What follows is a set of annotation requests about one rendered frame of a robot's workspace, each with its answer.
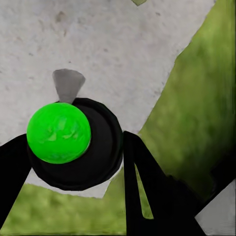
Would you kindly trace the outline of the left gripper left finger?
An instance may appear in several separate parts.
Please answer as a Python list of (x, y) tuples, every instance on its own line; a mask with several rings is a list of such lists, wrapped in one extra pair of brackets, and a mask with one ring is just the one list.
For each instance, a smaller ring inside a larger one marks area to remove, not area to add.
[(0, 147), (0, 229), (31, 169), (27, 153), (27, 134)]

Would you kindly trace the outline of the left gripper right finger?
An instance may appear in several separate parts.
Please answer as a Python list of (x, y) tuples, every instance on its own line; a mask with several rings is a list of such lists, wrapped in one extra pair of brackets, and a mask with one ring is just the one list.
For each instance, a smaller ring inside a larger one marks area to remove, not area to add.
[[(142, 139), (123, 132), (127, 236), (206, 236)], [(143, 217), (135, 164), (154, 219)]]

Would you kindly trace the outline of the insectifuge atomizer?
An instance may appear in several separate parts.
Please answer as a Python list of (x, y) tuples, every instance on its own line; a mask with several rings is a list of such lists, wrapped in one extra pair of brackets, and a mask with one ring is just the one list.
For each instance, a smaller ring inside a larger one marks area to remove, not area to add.
[(52, 74), (59, 101), (39, 109), (27, 127), (27, 153), (36, 175), (64, 191), (110, 180), (123, 163), (123, 132), (104, 104), (77, 98), (86, 78), (72, 69)]

